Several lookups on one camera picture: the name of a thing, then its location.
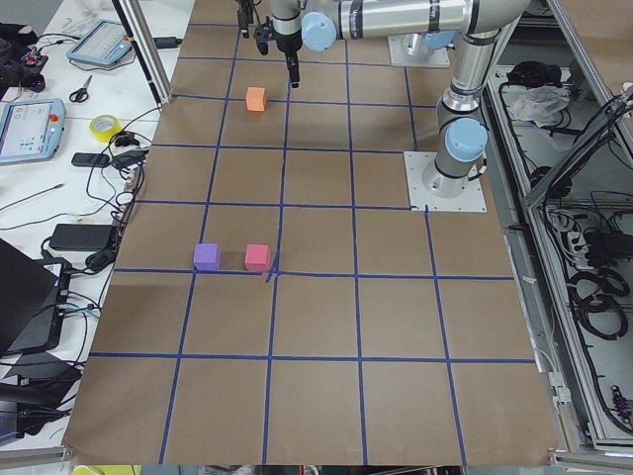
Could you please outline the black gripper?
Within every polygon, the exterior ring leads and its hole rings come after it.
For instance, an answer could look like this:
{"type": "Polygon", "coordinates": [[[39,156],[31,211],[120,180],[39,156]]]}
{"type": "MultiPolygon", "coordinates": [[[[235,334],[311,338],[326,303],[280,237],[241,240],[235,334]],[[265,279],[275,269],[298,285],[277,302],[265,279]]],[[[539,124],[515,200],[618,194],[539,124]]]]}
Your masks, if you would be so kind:
{"type": "Polygon", "coordinates": [[[253,0],[237,0],[237,22],[241,35],[249,37],[249,27],[255,24],[257,18],[255,2],[253,0]]]}
{"type": "Polygon", "coordinates": [[[285,55],[289,81],[292,88],[300,86],[300,63],[297,52],[302,47],[301,19],[266,18],[266,21],[254,28],[253,36],[261,55],[269,53],[268,43],[274,41],[277,49],[285,55]]]}

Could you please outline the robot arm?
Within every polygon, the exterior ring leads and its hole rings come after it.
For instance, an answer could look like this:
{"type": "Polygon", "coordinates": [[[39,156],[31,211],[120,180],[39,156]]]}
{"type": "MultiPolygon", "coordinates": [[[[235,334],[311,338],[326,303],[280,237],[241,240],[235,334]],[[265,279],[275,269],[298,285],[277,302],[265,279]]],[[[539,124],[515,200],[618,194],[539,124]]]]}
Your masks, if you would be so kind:
{"type": "Polygon", "coordinates": [[[403,37],[411,50],[417,43],[442,49],[456,34],[446,22],[461,17],[448,1],[273,1],[265,18],[257,1],[237,5],[242,36],[254,38],[262,55],[274,44],[290,61],[301,48],[325,52],[338,41],[370,37],[403,37]]]}
{"type": "Polygon", "coordinates": [[[421,183],[433,196],[456,198],[476,179],[471,169],[484,153],[488,132],[476,116],[480,97],[525,1],[273,1],[260,18],[254,1],[238,4],[244,38],[261,54],[275,43],[285,56],[292,87],[300,84],[298,52],[324,52],[338,41],[385,38],[398,66],[450,68],[451,82],[436,108],[440,150],[421,183]]]}

